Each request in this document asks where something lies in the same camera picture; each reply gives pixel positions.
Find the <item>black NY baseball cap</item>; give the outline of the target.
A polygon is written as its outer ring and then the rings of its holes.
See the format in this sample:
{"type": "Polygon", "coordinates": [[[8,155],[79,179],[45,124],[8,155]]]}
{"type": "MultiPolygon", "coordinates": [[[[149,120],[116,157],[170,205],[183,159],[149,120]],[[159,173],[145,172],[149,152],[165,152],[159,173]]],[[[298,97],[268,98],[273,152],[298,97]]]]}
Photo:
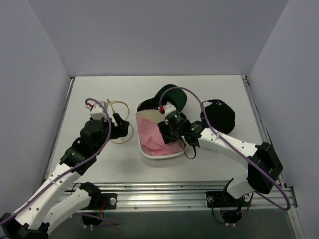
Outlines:
{"type": "Polygon", "coordinates": [[[236,114],[233,109],[219,99],[202,102],[204,103],[209,103],[204,109],[211,126],[221,133],[229,134],[235,127],[236,114]]]}

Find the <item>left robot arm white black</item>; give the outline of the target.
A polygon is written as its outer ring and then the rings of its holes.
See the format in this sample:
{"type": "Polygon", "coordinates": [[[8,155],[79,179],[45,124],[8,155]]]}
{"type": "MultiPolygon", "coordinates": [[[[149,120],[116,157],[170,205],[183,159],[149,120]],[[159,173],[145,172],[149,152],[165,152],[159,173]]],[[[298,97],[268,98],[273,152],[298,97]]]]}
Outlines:
{"type": "Polygon", "coordinates": [[[97,160],[97,155],[109,139],[128,135],[130,123],[118,113],[112,122],[105,115],[90,118],[61,157],[54,171],[36,193],[14,213],[0,219],[9,239],[46,239],[66,219],[80,209],[94,209],[100,205],[101,190],[90,182],[83,183],[71,196],[58,201],[60,196],[97,160]]]}

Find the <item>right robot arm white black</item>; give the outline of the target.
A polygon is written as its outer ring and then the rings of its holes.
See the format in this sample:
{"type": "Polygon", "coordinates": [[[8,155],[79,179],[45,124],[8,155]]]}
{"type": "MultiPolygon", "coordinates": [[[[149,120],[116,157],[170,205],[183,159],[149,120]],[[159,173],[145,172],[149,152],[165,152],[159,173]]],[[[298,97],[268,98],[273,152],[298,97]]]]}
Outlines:
{"type": "Polygon", "coordinates": [[[268,194],[276,188],[287,199],[283,188],[277,180],[283,166],[272,145],[263,142],[260,145],[247,143],[216,131],[208,124],[188,120],[164,120],[158,123],[159,131],[165,143],[182,141],[193,149],[205,148],[218,152],[241,164],[246,172],[231,178],[221,192],[221,199],[226,205],[234,205],[245,195],[256,193],[268,202],[276,205],[268,198],[268,194]]]}

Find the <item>black cap green brim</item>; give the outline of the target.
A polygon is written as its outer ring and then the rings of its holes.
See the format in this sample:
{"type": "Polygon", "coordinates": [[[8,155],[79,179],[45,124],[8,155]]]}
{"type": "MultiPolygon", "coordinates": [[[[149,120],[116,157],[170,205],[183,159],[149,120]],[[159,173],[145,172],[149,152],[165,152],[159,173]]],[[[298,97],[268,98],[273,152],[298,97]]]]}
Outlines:
{"type": "MultiPolygon", "coordinates": [[[[168,90],[171,89],[173,87],[176,87],[176,85],[174,84],[167,84],[165,86],[163,86],[156,94],[154,97],[144,100],[142,101],[138,107],[137,107],[137,112],[141,112],[141,111],[154,111],[157,115],[159,115],[160,117],[163,116],[163,114],[161,114],[158,110],[159,107],[159,100],[162,96],[162,94],[168,90]]],[[[169,90],[167,93],[165,93],[165,95],[162,98],[162,105],[165,105],[167,102],[172,103],[175,108],[177,109],[177,111],[180,113],[180,115],[185,119],[186,116],[185,114],[182,113],[182,110],[184,109],[186,103],[187,103],[187,95],[186,93],[181,90],[181,89],[173,89],[173,90],[169,90]]]]}

